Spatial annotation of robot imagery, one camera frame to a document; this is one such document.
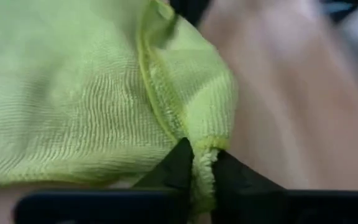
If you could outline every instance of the cloth fold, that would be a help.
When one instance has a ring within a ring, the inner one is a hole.
[[[138,177],[187,137],[207,211],[235,100],[214,47],[163,2],[0,0],[0,187]]]

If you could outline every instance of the green microfiber cloth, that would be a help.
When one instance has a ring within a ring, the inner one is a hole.
[[[213,206],[236,88],[214,47],[155,0],[0,0],[0,187],[139,177],[193,146]]]

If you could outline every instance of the microfiber cloth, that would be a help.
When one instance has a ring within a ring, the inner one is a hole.
[[[209,210],[235,100],[217,51],[164,2],[0,0],[0,187],[135,179],[188,138]]]

